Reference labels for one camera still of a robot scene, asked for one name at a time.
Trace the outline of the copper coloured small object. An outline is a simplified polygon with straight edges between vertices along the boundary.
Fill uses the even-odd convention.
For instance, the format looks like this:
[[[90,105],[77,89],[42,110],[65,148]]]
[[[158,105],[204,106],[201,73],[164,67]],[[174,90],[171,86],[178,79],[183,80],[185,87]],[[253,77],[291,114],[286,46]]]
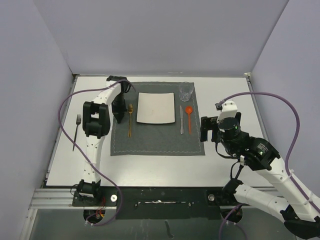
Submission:
[[[128,126],[128,137],[130,138],[132,135],[132,113],[134,111],[133,104],[130,103],[128,105],[128,113],[129,113],[129,126]]]

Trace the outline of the orange plastic spoon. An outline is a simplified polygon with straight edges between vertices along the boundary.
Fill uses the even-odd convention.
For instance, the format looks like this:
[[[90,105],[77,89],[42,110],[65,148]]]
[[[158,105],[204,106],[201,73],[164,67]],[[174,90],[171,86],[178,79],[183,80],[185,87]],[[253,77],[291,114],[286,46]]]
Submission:
[[[191,126],[191,114],[193,112],[193,108],[188,105],[186,108],[185,108],[185,112],[187,113],[187,116],[188,116],[188,132],[189,134],[191,134],[191,131],[192,131],[192,126]]]

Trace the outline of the silver table knife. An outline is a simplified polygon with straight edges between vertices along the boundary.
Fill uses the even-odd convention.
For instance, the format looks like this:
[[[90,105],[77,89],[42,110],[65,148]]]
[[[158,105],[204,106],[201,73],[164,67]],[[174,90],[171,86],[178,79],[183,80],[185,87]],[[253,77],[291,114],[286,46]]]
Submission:
[[[184,134],[184,111],[183,107],[180,105],[179,106],[179,114],[180,114],[180,134]]]

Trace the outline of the grey cloth placemat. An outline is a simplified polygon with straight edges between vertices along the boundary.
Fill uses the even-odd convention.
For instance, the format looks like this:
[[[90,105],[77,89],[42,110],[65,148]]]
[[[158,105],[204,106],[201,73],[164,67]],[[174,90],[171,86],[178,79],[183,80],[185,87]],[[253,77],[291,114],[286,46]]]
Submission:
[[[125,94],[126,103],[133,104],[131,116],[131,137],[128,137],[129,114],[126,113],[121,123],[113,121],[110,133],[111,156],[203,156],[204,144],[200,142],[200,117],[196,92],[189,101],[179,98],[179,82],[135,82],[134,89]],[[139,93],[164,94],[174,93],[175,122],[168,124],[145,124],[137,122]],[[180,133],[180,106],[183,109],[184,134]],[[190,115],[191,134],[188,128],[188,115],[185,108],[193,108]]]

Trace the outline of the white rectangular plate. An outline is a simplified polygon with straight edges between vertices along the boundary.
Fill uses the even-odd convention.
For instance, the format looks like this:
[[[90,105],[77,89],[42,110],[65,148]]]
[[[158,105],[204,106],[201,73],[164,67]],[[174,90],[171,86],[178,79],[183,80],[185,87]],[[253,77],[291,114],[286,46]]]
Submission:
[[[142,124],[171,124],[175,119],[175,95],[170,93],[138,94],[136,121]]]

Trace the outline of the black metal fork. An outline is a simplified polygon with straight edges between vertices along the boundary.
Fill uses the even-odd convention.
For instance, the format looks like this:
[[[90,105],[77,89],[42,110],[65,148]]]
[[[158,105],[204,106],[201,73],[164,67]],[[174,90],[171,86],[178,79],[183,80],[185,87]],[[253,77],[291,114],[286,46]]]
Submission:
[[[73,138],[72,151],[75,150],[75,143],[76,143],[76,140],[77,140],[78,128],[79,128],[81,122],[82,122],[82,116],[81,116],[81,114],[77,114],[77,116],[76,116],[76,128],[75,128],[75,133],[74,133],[74,138]]]

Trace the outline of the clear drinking glass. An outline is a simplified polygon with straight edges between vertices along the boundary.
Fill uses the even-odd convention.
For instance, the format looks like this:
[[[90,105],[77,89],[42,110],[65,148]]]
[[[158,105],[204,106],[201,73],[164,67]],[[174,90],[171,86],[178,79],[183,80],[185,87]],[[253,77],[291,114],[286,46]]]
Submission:
[[[179,99],[183,102],[190,100],[194,92],[194,83],[193,82],[182,82],[178,86],[179,90]]]

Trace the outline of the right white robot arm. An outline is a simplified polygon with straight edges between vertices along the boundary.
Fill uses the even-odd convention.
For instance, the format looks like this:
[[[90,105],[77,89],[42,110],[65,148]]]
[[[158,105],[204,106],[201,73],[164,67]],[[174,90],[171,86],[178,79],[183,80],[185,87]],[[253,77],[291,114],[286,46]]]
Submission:
[[[202,117],[200,141],[206,142],[208,131],[212,131],[211,140],[223,145],[226,159],[237,159],[240,169],[249,167],[272,184],[282,196],[276,197],[254,189],[235,176],[223,187],[223,200],[230,205],[238,202],[260,209],[279,219],[292,234],[301,239],[319,237],[320,214],[312,206],[312,203],[319,203],[319,197],[301,184],[300,188],[307,194],[303,196],[295,185],[297,181],[293,180],[293,171],[286,171],[279,152],[267,140],[242,131],[240,117],[240,113],[221,121],[217,117]]]

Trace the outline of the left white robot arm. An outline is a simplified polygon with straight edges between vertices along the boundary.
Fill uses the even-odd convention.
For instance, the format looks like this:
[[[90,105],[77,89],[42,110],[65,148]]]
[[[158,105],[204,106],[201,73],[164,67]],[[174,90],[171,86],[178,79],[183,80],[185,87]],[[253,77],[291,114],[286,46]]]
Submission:
[[[124,94],[129,92],[131,85],[124,76],[109,76],[105,89],[97,96],[86,101],[82,108],[82,129],[85,134],[86,148],[82,179],[76,189],[88,204],[95,206],[100,203],[101,175],[98,173],[101,162],[102,146],[111,129],[109,107],[118,123],[127,112]]]

